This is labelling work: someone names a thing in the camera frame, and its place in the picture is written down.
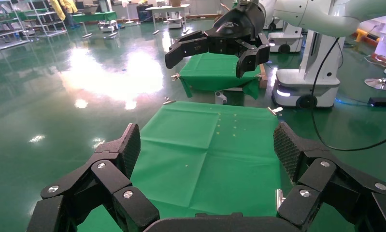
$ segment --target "green epoxy floor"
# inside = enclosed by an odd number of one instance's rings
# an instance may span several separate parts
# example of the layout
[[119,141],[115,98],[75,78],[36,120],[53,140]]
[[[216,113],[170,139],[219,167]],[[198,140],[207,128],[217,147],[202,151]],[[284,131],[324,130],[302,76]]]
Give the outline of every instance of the green epoxy floor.
[[[205,30],[212,23],[203,20],[187,26],[191,31]],[[164,54],[181,31],[165,29],[154,36],[153,25],[143,24],[104,39],[96,26],[88,29],[95,35],[87,40],[82,40],[82,30],[76,30],[0,52],[0,232],[24,231],[43,187],[85,163],[98,143],[120,137],[128,123],[142,128],[165,97],[214,103],[214,93],[195,91],[188,99],[181,83],[171,80],[188,59],[173,70],[165,68]],[[363,82],[382,75],[382,68],[364,60],[373,51],[364,44],[344,49],[345,62],[338,73],[341,94],[363,101],[386,96]],[[272,68],[297,68],[301,55],[273,54],[270,60]],[[272,86],[269,80],[258,100],[232,93],[231,104],[272,106]],[[317,139],[309,111],[285,109],[282,114],[298,135]],[[316,120],[331,145],[355,148],[386,138],[386,110],[336,102],[332,109],[317,111]],[[386,181],[386,144],[334,154]],[[101,208],[79,229],[119,231]],[[311,231],[336,230],[353,227],[324,206]]]

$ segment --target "table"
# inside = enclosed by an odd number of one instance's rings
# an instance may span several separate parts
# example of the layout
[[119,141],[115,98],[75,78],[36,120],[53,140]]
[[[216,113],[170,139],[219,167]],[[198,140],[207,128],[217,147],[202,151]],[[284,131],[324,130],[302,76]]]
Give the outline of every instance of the table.
[[[82,36],[83,38],[87,38],[92,36],[92,33],[88,33],[86,29],[85,22],[89,21],[112,21],[117,19],[117,14],[114,11],[109,11],[109,12],[97,12],[94,14],[75,14],[72,16],[73,20],[76,23],[82,23],[83,24],[83,29],[85,30],[85,35]],[[112,33],[109,36],[115,35],[114,29],[112,27]]]
[[190,58],[180,71],[179,79],[183,84],[187,96],[192,97],[193,89],[217,91],[241,90],[254,99],[258,98],[260,69],[246,72],[242,78],[236,77],[238,57],[213,53],[204,53]]
[[[148,11],[152,11],[153,14],[153,24],[155,27],[155,32],[153,32],[154,35],[156,35],[159,30],[156,28],[156,19],[155,19],[155,13],[168,13],[168,12],[181,12],[185,11],[185,8],[188,7],[190,4],[182,4],[181,6],[162,6],[162,7],[150,7],[146,8]],[[184,26],[186,28],[187,26],[187,20],[186,20],[186,14],[184,15]]]

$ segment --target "green cloth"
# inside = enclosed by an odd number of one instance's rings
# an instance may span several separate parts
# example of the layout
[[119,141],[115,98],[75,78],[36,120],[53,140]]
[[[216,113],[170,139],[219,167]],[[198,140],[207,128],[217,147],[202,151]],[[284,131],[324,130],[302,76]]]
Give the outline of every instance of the green cloth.
[[89,22],[89,21],[111,21],[116,20],[117,15],[114,11],[100,12],[94,14],[77,14],[73,15],[73,20],[77,23]]
[[[159,209],[160,218],[199,212],[275,216],[275,190],[281,188],[272,137],[277,125],[266,109],[164,105],[141,131],[131,181]],[[101,206],[78,231],[121,230]]]
[[238,57],[221,54],[204,53],[190,58],[180,71],[180,79],[188,97],[191,97],[190,86],[194,89],[218,91],[228,88],[243,87],[243,92],[254,99],[258,98],[259,67],[246,72],[239,79],[236,77]]

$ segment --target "black box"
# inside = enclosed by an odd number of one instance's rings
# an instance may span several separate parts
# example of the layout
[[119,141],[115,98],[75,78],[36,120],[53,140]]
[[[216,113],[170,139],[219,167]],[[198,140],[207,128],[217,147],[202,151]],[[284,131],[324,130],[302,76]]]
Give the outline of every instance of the black box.
[[386,107],[386,98],[369,98],[368,104],[373,107]]

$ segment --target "orange object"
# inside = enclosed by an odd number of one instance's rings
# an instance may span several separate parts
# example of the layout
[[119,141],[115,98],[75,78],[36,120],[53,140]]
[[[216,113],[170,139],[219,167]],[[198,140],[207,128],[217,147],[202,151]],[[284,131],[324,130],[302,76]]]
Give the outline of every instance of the orange object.
[[172,6],[181,6],[181,0],[170,0]]

